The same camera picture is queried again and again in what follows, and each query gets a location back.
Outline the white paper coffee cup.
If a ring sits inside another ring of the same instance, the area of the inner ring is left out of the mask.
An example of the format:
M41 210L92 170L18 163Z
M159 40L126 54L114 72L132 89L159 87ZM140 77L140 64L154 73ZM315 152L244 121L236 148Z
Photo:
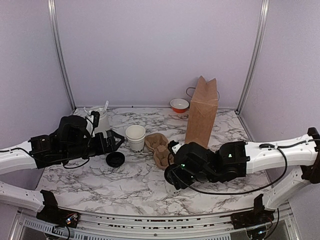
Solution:
M181 192L181 190L180 189L176 189L175 188L175 186L174 185L171 185L171 184L165 184L165 190L166 190L166 192L168 193L168 194L170 194L170 195L173 195L173 196L176 196L176 195L178 195L180 192Z

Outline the brown paper bag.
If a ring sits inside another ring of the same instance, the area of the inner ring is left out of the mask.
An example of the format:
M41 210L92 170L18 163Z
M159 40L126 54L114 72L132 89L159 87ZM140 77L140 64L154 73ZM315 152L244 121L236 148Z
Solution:
M208 147L218 110L217 80L206 81L200 76L193 92L185 143L195 142L204 148Z

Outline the brown cardboard cup carrier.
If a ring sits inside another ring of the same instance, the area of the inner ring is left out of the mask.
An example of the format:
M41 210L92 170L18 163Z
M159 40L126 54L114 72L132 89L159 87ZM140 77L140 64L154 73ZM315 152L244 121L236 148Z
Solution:
M165 170L169 164L174 163L173 156L168 150L169 141L162 133L153 133L145 137L145 146L153 153L155 165L161 170Z

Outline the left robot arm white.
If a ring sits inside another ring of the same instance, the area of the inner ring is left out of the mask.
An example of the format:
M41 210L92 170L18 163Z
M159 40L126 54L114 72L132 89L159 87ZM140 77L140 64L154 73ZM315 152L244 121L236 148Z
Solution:
M99 114L89 117L64 116L58 128L49 135L39 135L21 144L0 151L0 173L20 170L43 169L63 165L69 161L110 154L119 149L124 136L111 129L95 132L99 126ZM50 191L27 190L7 183L0 185L0 200L3 203L32 210L44 215L53 223L63 219L54 194Z

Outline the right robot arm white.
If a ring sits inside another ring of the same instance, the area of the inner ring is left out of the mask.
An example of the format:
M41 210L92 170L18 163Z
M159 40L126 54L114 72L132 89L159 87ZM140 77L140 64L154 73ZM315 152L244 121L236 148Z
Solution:
M258 224L268 212L310 184L320 182L320 134L310 127L300 137L260 143L234 141L211 151L198 143L168 144L173 163L165 169L165 180L176 190L191 188L195 182L224 183L267 169L283 168L268 193L254 199L247 219Z

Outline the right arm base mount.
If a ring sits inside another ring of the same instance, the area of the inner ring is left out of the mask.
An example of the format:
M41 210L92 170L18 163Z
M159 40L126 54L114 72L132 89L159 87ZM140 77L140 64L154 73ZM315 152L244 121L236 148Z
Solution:
M275 210L266 210L263 205L263 194L261 193L254 199L253 209L233 213L230 216L231 223L235 230L253 227L273 221Z

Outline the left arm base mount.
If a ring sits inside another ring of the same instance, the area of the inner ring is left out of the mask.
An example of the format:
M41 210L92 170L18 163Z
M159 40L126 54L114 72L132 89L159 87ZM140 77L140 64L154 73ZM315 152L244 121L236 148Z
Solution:
M51 191L41 190L40 193L44 199L44 207L36 214L38 220L56 224L60 227L77 227L80 218L79 212L59 208L58 202Z

